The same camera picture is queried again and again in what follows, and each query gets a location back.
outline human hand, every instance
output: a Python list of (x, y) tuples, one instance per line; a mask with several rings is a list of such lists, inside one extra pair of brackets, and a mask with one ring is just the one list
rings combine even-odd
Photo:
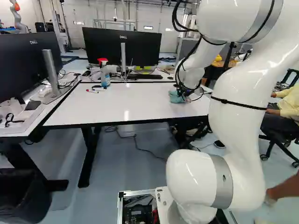
[(267, 109), (266, 113), (275, 114), (275, 115), (280, 116), (280, 110)]

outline dell logo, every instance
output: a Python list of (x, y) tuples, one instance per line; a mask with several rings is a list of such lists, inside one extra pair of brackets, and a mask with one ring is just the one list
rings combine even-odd
[(30, 41), (30, 44), (32, 45), (32, 44), (38, 44), (38, 42), (37, 41)]

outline window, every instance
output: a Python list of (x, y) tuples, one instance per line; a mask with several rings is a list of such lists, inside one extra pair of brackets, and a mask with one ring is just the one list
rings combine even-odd
[(84, 25), (84, 22), (80, 22), (80, 21), (74, 21), (75, 25)]
[(153, 29), (153, 27), (144, 26), (144, 29), (150, 29), (150, 30), (152, 30), (152, 29)]

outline spray bottle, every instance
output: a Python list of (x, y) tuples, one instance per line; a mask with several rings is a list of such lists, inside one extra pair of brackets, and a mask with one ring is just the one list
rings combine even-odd
[(109, 69), (107, 68), (106, 64), (108, 60), (106, 58), (98, 58), (101, 70), (101, 85), (103, 88), (107, 88), (110, 85), (110, 75)]

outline dark trash can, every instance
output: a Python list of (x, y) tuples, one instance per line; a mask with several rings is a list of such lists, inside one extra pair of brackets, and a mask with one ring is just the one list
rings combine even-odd
[(0, 221), (38, 223), (46, 216), (51, 201), (51, 194), (36, 171), (0, 169)]

